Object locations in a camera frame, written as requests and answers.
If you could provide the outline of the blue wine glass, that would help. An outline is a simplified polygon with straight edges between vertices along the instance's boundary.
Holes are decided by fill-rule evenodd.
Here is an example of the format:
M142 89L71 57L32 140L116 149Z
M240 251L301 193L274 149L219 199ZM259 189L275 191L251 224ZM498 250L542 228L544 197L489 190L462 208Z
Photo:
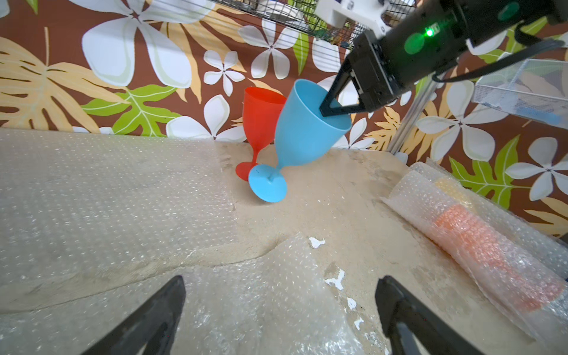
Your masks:
M351 129L348 114L322 115L319 107L327 94L313 81L295 81L275 131L276 167L261 164L248 174L251 190L261 200L282 201L288 187L281 170L316 161Z

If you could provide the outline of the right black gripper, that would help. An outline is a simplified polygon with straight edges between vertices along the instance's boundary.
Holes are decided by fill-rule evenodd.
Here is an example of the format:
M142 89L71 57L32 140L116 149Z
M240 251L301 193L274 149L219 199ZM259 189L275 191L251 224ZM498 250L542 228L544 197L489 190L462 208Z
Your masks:
M391 103L429 75L444 83L444 73L457 66L469 46L482 44L514 28L524 49L459 75L479 78L538 54L562 47L522 27L547 16L567 21L566 1L424 1L385 36L368 30L356 41L319 106L324 117L375 111Z

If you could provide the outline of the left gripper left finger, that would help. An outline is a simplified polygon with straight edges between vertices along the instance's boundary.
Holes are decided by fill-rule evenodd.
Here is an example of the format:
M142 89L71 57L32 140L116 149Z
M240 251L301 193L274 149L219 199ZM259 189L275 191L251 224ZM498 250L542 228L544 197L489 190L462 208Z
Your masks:
M85 354L170 354L186 300L176 275Z

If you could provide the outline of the bubble wrap of red glass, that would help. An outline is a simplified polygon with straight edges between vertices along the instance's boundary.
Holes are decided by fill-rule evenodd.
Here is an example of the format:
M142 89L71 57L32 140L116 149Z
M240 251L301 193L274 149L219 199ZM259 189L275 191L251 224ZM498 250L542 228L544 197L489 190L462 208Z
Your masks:
M1 131L1 284L165 260L236 238L215 144Z

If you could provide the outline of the red wine glass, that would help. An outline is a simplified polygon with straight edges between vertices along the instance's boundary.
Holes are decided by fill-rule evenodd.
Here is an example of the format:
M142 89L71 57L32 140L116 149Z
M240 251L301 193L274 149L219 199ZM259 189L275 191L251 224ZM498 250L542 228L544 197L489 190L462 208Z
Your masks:
M259 87L245 89L243 129L253 149L253 158L235 168L237 176L242 180L249 180L249 173L257 166L259 153L274 141L277 122L285 103L286 97L275 91Z

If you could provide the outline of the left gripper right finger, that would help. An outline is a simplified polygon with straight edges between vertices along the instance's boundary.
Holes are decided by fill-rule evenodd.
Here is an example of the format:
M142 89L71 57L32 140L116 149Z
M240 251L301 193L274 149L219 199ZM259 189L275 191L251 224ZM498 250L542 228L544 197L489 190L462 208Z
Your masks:
M480 354L394 277L378 280L375 303L393 354Z

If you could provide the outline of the bubble blue glass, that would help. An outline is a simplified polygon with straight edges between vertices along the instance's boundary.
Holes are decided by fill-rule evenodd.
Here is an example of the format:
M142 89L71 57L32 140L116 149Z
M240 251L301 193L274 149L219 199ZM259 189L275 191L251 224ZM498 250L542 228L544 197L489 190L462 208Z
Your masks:
M225 266L178 269L186 300L174 354L361 354L306 238ZM172 273L33 312L1 317L3 354L79 354L107 335Z

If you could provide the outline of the bubble orange glass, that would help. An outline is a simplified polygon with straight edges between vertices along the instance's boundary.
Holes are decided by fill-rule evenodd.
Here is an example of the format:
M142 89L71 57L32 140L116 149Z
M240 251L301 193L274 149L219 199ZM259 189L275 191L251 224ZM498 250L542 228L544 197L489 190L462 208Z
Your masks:
M436 172L409 171L383 201L448 253L511 322L567 353L567 246Z

